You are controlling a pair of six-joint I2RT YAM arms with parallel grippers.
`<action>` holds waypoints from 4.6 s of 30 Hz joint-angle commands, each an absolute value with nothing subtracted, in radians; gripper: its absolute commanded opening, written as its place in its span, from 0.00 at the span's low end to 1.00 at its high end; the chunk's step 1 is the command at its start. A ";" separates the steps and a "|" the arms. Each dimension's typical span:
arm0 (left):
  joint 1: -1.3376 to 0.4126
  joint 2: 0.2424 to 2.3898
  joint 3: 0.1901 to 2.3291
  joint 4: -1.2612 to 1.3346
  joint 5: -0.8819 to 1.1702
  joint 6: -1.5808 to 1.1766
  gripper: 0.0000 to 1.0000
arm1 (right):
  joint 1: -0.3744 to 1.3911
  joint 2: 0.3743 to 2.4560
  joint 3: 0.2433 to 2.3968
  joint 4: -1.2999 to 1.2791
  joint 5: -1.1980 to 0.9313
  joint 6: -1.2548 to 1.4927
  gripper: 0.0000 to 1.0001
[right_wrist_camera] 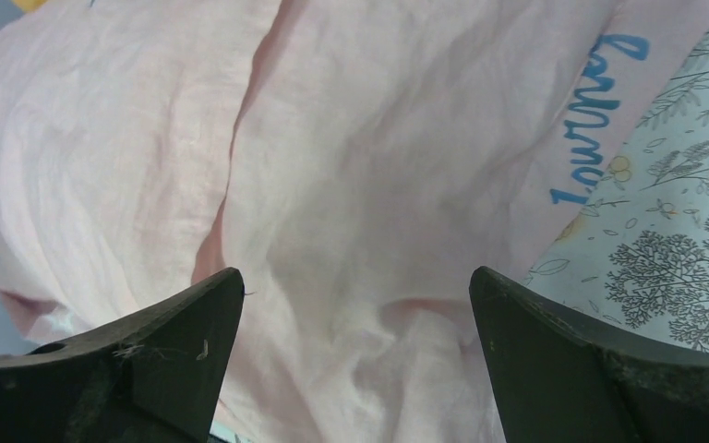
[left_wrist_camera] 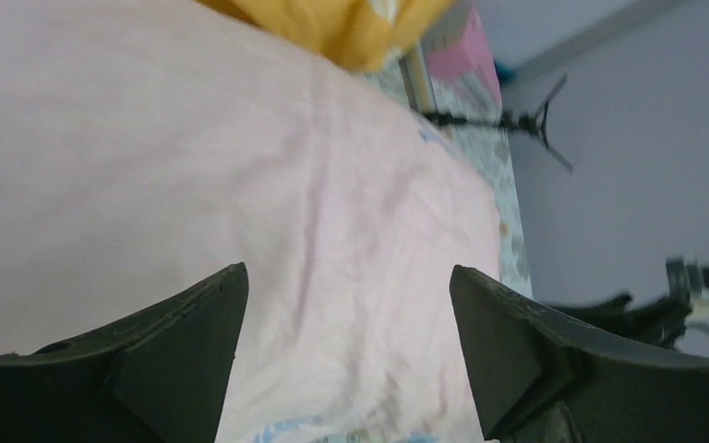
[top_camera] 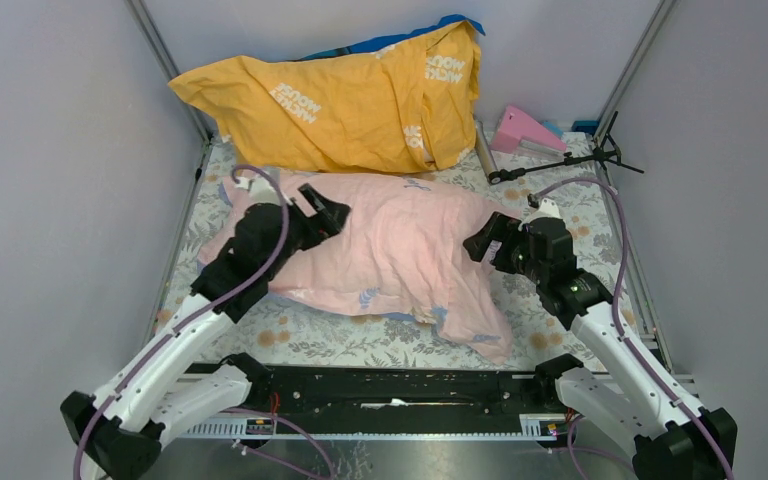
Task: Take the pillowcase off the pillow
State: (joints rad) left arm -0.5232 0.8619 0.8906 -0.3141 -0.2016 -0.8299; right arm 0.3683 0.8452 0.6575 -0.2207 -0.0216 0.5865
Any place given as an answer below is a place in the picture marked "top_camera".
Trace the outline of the blue Elsa pillowcase pink inside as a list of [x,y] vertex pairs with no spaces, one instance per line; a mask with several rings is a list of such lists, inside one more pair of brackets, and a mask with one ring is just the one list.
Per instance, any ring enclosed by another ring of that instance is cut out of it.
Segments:
[[513,334],[491,295],[492,268],[464,241],[495,212],[515,211],[457,185],[379,174],[280,175],[283,193],[312,212],[308,183],[351,208],[336,237],[294,254],[272,295],[338,315],[385,315],[431,323],[445,340],[502,364]]

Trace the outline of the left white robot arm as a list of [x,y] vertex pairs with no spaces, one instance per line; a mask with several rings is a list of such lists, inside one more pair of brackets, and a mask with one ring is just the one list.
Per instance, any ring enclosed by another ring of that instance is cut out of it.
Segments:
[[214,414],[267,404],[268,381],[237,366],[221,366],[189,387],[169,390],[206,346],[268,294],[295,253],[346,226],[350,206],[309,184],[298,191],[312,215],[272,189],[259,195],[167,325],[94,393],[74,391],[64,399],[60,411],[77,446],[74,478],[139,479],[170,443]]

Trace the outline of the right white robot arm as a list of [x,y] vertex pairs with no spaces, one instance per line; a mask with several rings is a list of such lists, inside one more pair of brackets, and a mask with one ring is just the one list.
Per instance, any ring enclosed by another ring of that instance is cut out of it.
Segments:
[[617,389],[570,355],[540,365],[535,402],[564,406],[598,427],[631,459],[639,479],[731,479],[737,425],[689,393],[633,335],[605,285],[577,264],[565,223],[521,222],[499,212],[463,246],[469,257],[529,279],[544,309],[602,362]]

